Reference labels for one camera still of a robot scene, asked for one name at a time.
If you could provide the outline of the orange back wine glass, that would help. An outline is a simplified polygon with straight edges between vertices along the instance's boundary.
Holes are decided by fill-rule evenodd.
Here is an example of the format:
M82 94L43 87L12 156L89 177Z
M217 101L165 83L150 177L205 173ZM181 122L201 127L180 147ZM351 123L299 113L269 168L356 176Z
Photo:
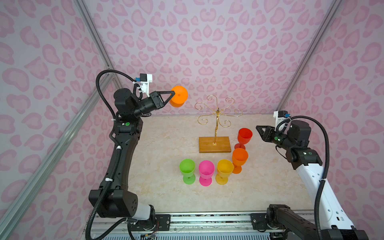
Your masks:
M172 88L172 91L175 92L175 95L170 100L170 104L174 108L182 107L188 99L187 89L182 86L175 86L174 88Z

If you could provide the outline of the orange wine glass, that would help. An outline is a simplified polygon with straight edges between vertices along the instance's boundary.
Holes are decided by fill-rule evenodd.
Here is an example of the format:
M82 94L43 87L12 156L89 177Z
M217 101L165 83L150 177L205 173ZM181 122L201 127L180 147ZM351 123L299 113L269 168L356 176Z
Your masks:
M174 108L182 107L188 99L187 89L182 86L175 86L174 88L172 88L172 91L175 92L175 95L170 100L170 104Z
M232 161L234 165L233 174L239 174L242 171L242 166L248 160L249 154L245 149L237 148L233 151Z

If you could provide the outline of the red wine glass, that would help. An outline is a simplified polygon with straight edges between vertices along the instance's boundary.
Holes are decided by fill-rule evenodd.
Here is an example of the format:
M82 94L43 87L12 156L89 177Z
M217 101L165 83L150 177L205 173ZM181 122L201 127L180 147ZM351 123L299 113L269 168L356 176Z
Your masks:
M253 137L253 132L250 129L242 128L238 132L238 143L235 144L235 149L246 149L248 144Z

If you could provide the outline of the orange front wine glass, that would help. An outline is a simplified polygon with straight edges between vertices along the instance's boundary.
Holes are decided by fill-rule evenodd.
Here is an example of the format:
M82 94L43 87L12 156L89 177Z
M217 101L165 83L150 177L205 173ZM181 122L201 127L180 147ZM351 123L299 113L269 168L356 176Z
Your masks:
M234 165L233 174L239 174L242 171L242 166L248 160L249 154L245 149L237 148L233 151L232 161Z

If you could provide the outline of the yellow wine glass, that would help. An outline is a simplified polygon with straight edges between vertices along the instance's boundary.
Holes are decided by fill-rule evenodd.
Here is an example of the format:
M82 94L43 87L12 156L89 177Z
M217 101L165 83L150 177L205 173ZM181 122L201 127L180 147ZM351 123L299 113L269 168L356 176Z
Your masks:
M232 174L234 170L234 165L229 160L220 160L217 164L217 175L216 182L219 185L227 184L229 180L229 176Z

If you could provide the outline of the pink wine glass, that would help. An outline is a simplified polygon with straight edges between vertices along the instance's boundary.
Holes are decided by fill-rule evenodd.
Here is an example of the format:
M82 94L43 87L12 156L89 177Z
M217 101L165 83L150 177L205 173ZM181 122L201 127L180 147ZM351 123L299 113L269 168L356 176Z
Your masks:
M215 165L211 161L202 161L199 164L199 182L203 187L208 187L212 184L212 177L215 173Z

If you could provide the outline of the green wine glass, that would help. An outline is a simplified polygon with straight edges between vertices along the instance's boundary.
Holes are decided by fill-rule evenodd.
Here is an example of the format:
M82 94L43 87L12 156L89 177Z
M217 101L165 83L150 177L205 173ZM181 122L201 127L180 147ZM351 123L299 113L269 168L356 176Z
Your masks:
M183 175L183 182L185 184L192 185L195 182L195 168L196 164L193 160L185 159L181 161L179 169Z

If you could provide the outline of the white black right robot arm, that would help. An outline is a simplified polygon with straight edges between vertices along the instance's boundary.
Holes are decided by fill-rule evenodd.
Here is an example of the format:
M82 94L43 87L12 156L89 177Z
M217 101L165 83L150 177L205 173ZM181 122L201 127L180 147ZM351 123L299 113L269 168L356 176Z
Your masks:
M273 229L285 228L285 235L293 233L302 240L367 240L366 232L354 226L328 182L328 134L318 121L313 121L325 138L325 160L321 160L319 154L309 148L312 129L307 120L307 117L297 116L275 127L256 126L264 142L285 150L287 161L303 181L314 205L314 222L310 222L287 205L271 204L267 208L266 224Z

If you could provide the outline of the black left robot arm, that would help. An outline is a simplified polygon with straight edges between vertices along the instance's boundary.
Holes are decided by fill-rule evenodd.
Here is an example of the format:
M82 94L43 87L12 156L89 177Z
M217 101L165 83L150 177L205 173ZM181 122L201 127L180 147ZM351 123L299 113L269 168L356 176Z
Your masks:
M147 221L150 225L155 222L154 207L140 203L138 196L129 192L129 171L143 128L142 116L163 108L174 96L174 91L155 91L143 99L129 89L114 93L118 111L110 137L115 148L104 180L97 190L89 194L94 207L91 218L99 215L102 218Z

